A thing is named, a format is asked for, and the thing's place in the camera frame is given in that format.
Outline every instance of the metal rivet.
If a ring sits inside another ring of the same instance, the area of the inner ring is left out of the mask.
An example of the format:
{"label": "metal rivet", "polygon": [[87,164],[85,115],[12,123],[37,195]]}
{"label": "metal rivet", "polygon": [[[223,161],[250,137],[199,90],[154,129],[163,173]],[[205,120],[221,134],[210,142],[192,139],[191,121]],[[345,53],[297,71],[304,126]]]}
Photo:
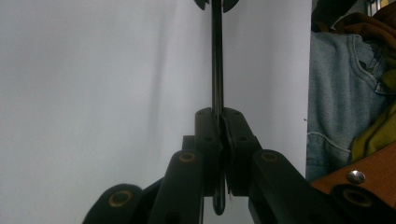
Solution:
{"label": "metal rivet", "polygon": [[264,161],[270,161],[270,162],[276,162],[277,161],[277,155],[272,152],[263,152],[262,153],[262,159]]}
{"label": "metal rivet", "polygon": [[195,160],[195,154],[192,152],[183,152],[178,156],[178,159],[183,162],[192,162]]}
{"label": "metal rivet", "polygon": [[125,204],[127,204],[129,201],[131,201],[131,199],[132,199],[132,192],[127,189],[123,189],[113,193],[110,196],[110,199],[108,199],[108,203],[112,207],[122,207]]}
{"label": "metal rivet", "polygon": [[366,176],[364,173],[354,170],[354,171],[349,171],[346,175],[346,179],[351,183],[351,184],[356,184],[359,185],[364,182],[366,179]]}

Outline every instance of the white backdrop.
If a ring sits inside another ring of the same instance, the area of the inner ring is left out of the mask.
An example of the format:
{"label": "white backdrop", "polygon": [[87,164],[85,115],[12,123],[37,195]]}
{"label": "white backdrop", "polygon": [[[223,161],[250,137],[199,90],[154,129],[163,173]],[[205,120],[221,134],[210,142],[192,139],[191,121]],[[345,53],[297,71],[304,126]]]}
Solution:
{"label": "white backdrop", "polygon": [[[311,1],[223,16],[225,105],[303,174]],[[0,1],[0,222],[80,223],[106,189],[164,175],[211,106],[210,6]],[[205,223],[252,223],[246,199]]]}

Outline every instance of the black metal rod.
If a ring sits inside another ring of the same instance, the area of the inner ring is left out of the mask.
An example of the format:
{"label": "black metal rod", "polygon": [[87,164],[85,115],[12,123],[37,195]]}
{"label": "black metal rod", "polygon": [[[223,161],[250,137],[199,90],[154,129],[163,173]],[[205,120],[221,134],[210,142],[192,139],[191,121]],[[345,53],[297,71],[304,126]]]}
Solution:
{"label": "black metal rod", "polygon": [[219,123],[224,108],[221,0],[212,0],[212,109]]}
{"label": "black metal rod", "polygon": [[219,172],[218,181],[215,195],[213,195],[213,209],[216,215],[221,216],[225,210],[225,179],[223,170]]}

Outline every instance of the brown leather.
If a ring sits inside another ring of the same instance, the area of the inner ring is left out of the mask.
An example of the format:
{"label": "brown leather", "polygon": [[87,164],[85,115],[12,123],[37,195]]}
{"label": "brown leather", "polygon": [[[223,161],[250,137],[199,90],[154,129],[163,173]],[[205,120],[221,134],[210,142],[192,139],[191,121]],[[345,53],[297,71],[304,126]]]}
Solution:
{"label": "brown leather", "polygon": [[347,173],[354,170],[365,175],[365,181],[359,187],[370,190],[384,203],[396,209],[396,142],[361,161],[313,181],[311,185],[329,194],[335,185],[350,184]]}

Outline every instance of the brass grommet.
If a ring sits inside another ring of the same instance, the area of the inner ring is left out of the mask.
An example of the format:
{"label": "brass grommet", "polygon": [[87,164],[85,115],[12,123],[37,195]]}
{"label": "brass grommet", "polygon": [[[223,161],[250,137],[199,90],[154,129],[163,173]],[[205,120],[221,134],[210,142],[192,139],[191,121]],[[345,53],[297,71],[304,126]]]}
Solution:
{"label": "brass grommet", "polygon": [[269,161],[269,162],[276,162],[277,161],[277,155],[272,152],[263,152],[262,153],[262,159],[264,161]]}
{"label": "brass grommet", "polygon": [[343,196],[350,203],[360,207],[370,207],[373,205],[373,200],[370,197],[354,189],[344,189]]}
{"label": "brass grommet", "polygon": [[183,152],[178,156],[178,159],[183,162],[192,162],[195,161],[195,154],[192,152]]}
{"label": "brass grommet", "polygon": [[108,204],[112,207],[122,207],[132,200],[132,192],[123,189],[113,193],[108,199]]}

